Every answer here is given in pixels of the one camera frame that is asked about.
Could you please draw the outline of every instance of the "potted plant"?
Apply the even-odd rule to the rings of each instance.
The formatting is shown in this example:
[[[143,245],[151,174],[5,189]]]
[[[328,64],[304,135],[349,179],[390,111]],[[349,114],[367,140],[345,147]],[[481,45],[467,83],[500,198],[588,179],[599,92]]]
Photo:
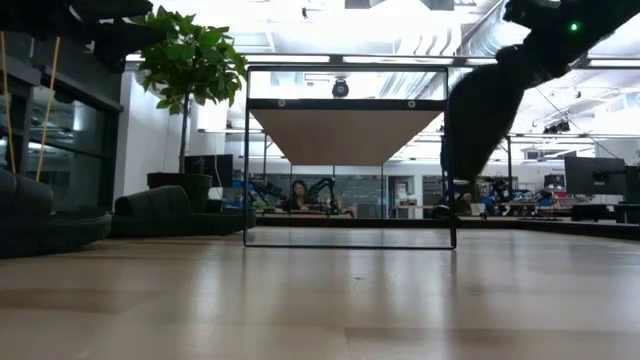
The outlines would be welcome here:
[[[234,50],[228,27],[197,25],[194,18],[195,15],[182,16],[160,6],[156,14],[132,21],[167,32],[167,40],[142,49],[144,60],[138,69],[145,72],[145,91],[151,88],[161,97],[157,108],[167,109],[171,115],[182,114],[179,171],[147,174],[147,184],[150,188],[182,186],[192,209],[203,212],[212,177],[186,174],[184,168],[191,99],[199,105],[207,100],[216,104],[229,100],[232,105],[236,92],[242,88],[241,79],[246,79],[247,61]]]

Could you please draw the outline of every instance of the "black planter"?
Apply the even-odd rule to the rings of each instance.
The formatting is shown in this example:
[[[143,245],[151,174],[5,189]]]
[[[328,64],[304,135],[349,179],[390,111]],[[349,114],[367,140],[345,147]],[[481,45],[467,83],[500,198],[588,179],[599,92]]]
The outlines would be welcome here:
[[[153,173],[147,174],[147,186],[155,189],[165,185],[177,185],[184,189],[194,213],[203,213],[209,199],[213,177],[201,174]]]

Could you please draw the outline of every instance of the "green light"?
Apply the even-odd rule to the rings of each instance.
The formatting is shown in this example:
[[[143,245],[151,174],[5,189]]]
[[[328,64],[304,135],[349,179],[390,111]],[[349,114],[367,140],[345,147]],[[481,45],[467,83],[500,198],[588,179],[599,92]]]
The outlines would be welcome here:
[[[569,24],[569,31],[571,31],[572,33],[576,33],[580,31],[580,28],[581,28],[581,24],[577,21],[574,21],[571,24]]]

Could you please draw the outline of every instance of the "woman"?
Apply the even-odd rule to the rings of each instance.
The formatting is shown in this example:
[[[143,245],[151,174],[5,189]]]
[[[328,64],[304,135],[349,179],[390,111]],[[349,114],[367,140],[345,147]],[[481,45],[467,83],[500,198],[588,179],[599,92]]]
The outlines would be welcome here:
[[[293,182],[292,190],[292,198],[284,203],[282,209],[284,211],[308,210],[304,203],[307,196],[307,184],[302,180],[296,180]]]

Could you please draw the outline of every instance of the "computer monitor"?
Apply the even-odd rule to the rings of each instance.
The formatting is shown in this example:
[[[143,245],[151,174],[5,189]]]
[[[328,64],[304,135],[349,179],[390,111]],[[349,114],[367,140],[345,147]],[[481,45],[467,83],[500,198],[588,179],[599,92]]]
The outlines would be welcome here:
[[[186,156],[184,168],[190,174],[212,176],[211,187],[233,187],[233,155]]]
[[[564,171],[569,194],[626,194],[623,159],[567,157]]]

